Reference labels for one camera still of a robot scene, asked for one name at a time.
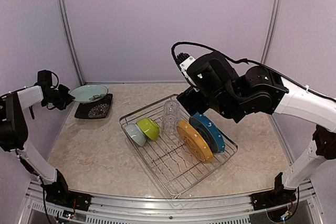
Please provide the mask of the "light teal round plate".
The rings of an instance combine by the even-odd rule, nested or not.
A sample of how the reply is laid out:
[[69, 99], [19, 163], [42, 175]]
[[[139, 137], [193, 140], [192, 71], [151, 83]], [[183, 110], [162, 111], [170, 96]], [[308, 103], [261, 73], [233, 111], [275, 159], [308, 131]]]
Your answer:
[[90, 103], [104, 98], [108, 94], [108, 88], [103, 85], [89, 84], [75, 88], [69, 94], [75, 102]]

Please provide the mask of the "black floral square plate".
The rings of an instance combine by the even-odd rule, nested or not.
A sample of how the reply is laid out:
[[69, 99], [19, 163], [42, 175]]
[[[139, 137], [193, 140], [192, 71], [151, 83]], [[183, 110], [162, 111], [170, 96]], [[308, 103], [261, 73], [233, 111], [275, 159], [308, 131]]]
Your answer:
[[111, 109], [113, 94], [108, 93], [102, 99], [91, 103], [80, 103], [75, 112], [77, 119], [104, 119]]

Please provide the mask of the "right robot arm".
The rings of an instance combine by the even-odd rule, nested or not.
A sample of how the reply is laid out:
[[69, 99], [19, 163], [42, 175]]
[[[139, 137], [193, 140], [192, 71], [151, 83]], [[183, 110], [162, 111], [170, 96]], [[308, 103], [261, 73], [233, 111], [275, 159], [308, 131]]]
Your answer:
[[312, 141], [269, 192], [281, 204], [300, 183], [327, 160], [335, 158], [335, 99], [301, 86], [275, 70], [255, 64], [239, 76], [230, 60], [218, 51], [199, 58], [181, 53], [174, 61], [190, 87], [178, 96], [190, 114], [212, 109], [239, 122], [251, 113], [285, 114], [316, 125]]

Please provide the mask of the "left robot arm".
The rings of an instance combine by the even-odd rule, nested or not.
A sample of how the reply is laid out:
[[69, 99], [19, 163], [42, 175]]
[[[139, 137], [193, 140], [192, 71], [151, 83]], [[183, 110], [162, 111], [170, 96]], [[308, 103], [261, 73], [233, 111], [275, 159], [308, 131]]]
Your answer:
[[51, 103], [54, 108], [63, 110], [74, 99], [63, 85], [58, 89], [35, 85], [1, 96], [1, 148], [6, 152], [15, 152], [20, 163], [37, 176], [43, 186], [63, 184], [65, 179], [30, 141], [23, 111], [40, 102]]

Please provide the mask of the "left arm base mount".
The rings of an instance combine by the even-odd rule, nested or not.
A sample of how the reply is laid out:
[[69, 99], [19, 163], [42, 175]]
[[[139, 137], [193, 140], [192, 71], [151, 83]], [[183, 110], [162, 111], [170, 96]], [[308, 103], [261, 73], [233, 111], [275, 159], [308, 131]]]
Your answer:
[[92, 196], [70, 190], [63, 174], [59, 170], [56, 169], [56, 180], [54, 182], [46, 183], [46, 180], [43, 179], [41, 186], [46, 193], [47, 202], [74, 210], [89, 210]]

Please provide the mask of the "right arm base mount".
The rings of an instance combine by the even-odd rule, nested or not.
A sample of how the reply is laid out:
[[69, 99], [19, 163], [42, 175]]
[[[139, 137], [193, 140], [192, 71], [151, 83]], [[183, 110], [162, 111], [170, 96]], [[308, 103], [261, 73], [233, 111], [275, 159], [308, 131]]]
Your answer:
[[297, 190], [285, 189], [282, 183], [282, 175], [283, 172], [280, 172], [275, 177], [274, 188], [272, 190], [251, 194], [250, 197], [254, 211], [280, 206], [290, 203], [291, 200], [296, 200], [295, 192]]

